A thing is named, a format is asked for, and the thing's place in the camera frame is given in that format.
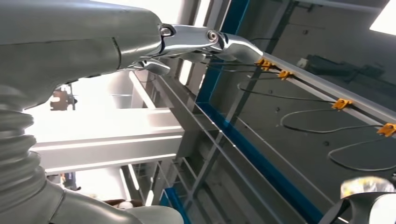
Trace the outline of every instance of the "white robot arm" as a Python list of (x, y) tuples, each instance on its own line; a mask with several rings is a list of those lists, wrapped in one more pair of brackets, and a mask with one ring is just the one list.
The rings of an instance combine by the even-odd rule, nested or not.
[(166, 74), (160, 57), (245, 63), (262, 52), (209, 28), (162, 24), (152, 12), (89, 0), (0, 0), (0, 220), (12, 224), (167, 224), (180, 217), (123, 211), (48, 182), (23, 109), (60, 84), (122, 69)]

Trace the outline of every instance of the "yellow cable clip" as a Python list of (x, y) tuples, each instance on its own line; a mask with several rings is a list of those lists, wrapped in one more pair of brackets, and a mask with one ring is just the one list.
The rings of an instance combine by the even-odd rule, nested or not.
[(352, 101), (339, 98), (332, 106), (333, 109), (342, 110), (346, 106), (352, 104)]
[(267, 60), (264, 60), (264, 63), (261, 65), (261, 69), (264, 71), (268, 71), (273, 64)]
[(396, 124), (387, 123), (378, 130), (378, 134), (383, 134), (385, 137), (389, 137), (396, 132)]
[(293, 73), (291, 73), (291, 72), (289, 72), (289, 71), (286, 71), (286, 70), (282, 70), (282, 71), (279, 73), (278, 77), (281, 78), (282, 81), (283, 81), (283, 80), (287, 79), (289, 76), (292, 76), (292, 75), (293, 75)]
[(255, 63), (255, 65), (262, 65), (262, 64), (264, 64), (264, 58), (260, 58), (260, 60), (258, 60), (256, 63)]

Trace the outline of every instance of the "blue steel beam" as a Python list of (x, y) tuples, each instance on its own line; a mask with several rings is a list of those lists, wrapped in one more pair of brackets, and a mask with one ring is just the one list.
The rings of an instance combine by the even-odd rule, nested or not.
[[(233, 0), (224, 21), (222, 32), (237, 34), (248, 7), (249, 0)], [(323, 214), (302, 194), (276, 167), (253, 146), (230, 121), (210, 105), (210, 99), (221, 72), (208, 69), (197, 95), (196, 103), (203, 112), (223, 131), (223, 134), (249, 159), (256, 169), (271, 183), (288, 203), (309, 224), (316, 224)]]

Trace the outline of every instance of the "metal bracket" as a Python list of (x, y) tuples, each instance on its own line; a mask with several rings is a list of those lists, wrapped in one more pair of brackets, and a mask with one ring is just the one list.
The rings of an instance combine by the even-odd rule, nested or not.
[(333, 109), (337, 109), (337, 110), (342, 110), (344, 109), (346, 106), (351, 105), (352, 101), (351, 100), (347, 100), (347, 99), (341, 99), (339, 98), (337, 100), (337, 102), (335, 102), (332, 106)]
[(387, 123), (378, 130), (378, 134), (383, 134), (385, 137), (390, 137), (396, 132), (396, 124)]

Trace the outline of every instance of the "wire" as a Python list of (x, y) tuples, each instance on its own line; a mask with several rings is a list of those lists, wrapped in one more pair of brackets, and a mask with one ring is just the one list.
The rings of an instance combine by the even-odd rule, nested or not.
[(241, 91), (245, 91), (245, 92), (249, 92), (249, 93), (253, 93), (253, 94), (257, 94), (257, 95), (262, 95), (262, 96), (266, 96), (266, 97), (275, 97), (275, 98), (293, 99), (293, 100), (304, 100), (304, 101), (314, 101), (314, 102), (323, 102), (323, 103), (335, 103), (334, 101), (327, 101), (327, 100), (321, 100), (321, 99), (287, 97), (287, 96), (279, 96), (279, 95), (273, 95), (273, 94), (268, 94), (268, 93), (263, 93), (263, 92), (256, 92), (256, 91), (252, 91), (252, 90), (247, 90), (247, 89), (241, 88), (241, 86), (240, 86), (242, 83), (245, 83), (245, 82), (252, 82), (252, 81), (255, 81), (255, 80), (265, 80), (265, 79), (281, 79), (281, 78), (280, 77), (252, 78), (250, 80), (242, 81), (242, 82), (238, 83), (237, 87)]
[[(210, 69), (218, 70), (218, 71), (228, 71), (228, 72), (256, 72), (252, 70), (228, 70), (228, 69), (218, 69), (212, 66), (208, 66)], [(260, 73), (272, 73), (272, 74), (279, 74), (279, 72), (273, 72), (273, 71), (260, 71)]]
[(330, 152), (327, 154), (327, 157), (330, 159), (330, 161), (332, 161), (332, 162), (335, 163), (336, 165), (338, 165), (338, 166), (340, 166), (340, 167), (343, 167), (343, 168), (345, 168), (345, 169), (352, 170), (352, 171), (361, 171), (361, 172), (382, 172), (382, 171), (392, 170), (392, 169), (395, 169), (395, 168), (396, 168), (396, 165), (391, 166), (391, 167), (386, 167), (386, 168), (379, 168), (379, 169), (356, 168), (356, 167), (351, 167), (351, 166), (349, 166), (349, 165), (346, 165), (346, 164), (344, 164), (344, 163), (342, 163), (342, 162), (336, 160), (336, 159), (332, 156), (332, 154), (334, 154), (334, 153), (336, 153), (336, 152), (339, 152), (339, 151), (341, 151), (341, 150), (345, 150), (345, 149), (350, 148), (350, 147), (360, 146), (360, 145), (364, 145), (364, 144), (368, 144), (368, 143), (372, 143), (372, 142), (378, 142), (378, 141), (381, 141), (381, 140), (384, 140), (384, 139), (386, 139), (386, 137), (380, 138), (380, 139), (375, 139), (375, 140), (370, 140), (370, 141), (362, 141), (362, 142), (358, 142), (358, 143), (351, 144), (351, 145), (348, 145), (348, 146), (344, 146), (344, 147), (341, 147), (341, 148), (337, 148), (337, 149), (335, 149), (335, 150), (330, 151)]
[(210, 65), (210, 64), (219, 64), (219, 65), (224, 65), (224, 66), (250, 66), (250, 67), (259, 67), (257, 64), (243, 64), (243, 63), (226, 63), (226, 62), (201, 62), (202, 64), (205, 65)]
[(314, 134), (328, 134), (328, 133), (334, 133), (334, 132), (338, 132), (338, 131), (343, 131), (343, 130), (350, 130), (350, 129), (360, 129), (360, 128), (365, 128), (365, 127), (382, 127), (382, 125), (363, 125), (363, 126), (348, 126), (348, 127), (341, 127), (341, 128), (337, 128), (337, 129), (333, 129), (333, 130), (328, 130), (328, 131), (317, 131), (317, 130), (310, 130), (310, 129), (303, 129), (303, 128), (298, 128), (298, 127), (292, 127), (289, 125), (286, 125), (284, 123), (284, 120), (287, 117), (290, 117), (292, 115), (298, 114), (298, 113), (309, 113), (309, 112), (324, 112), (324, 111), (334, 111), (334, 112), (338, 112), (338, 110), (335, 109), (318, 109), (318, 110), (307, 110), (307, 111), (297, 111), (297, 112), (292, 112), (292, 113), (288, 113), (286, 115), (284, 115), (281, 118), (281, 125), (287, 129), (290, 130), (294, 130), (294, 131), (298, 131), (298, 132), (304, 132), (304, 133), (314, 133)]
[(251, 39), (251, 40), (249, 40), (249, 41), (252, 42), (252, 41), (257, 41), (257, 40), (278, 41), (279, 38), (254, 38), (254, 39)]

